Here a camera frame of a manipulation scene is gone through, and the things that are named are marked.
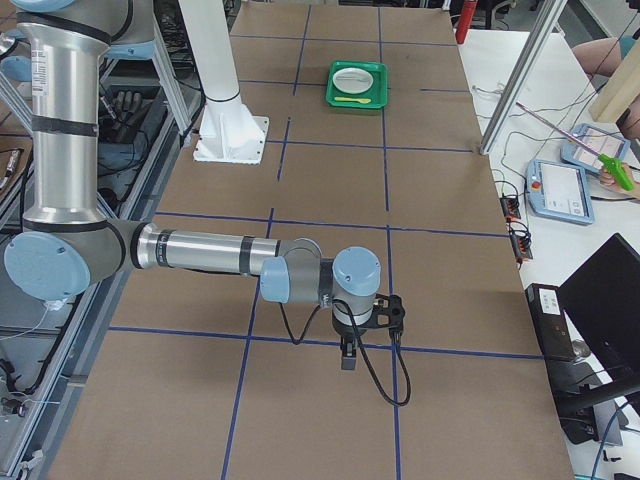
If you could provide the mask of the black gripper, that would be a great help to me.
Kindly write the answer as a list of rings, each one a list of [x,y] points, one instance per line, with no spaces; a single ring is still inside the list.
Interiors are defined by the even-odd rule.
[[[357,344],[356,334],[352,324],[345,324],[336,317],[332,318],[332,326],[340,336],[341,349],[341,369],[345,371],[354,371],[357,362]],[[356,325],[357,331],[363,335],[368,330],[379,329],[380,325],[376,320],[368,321]]]

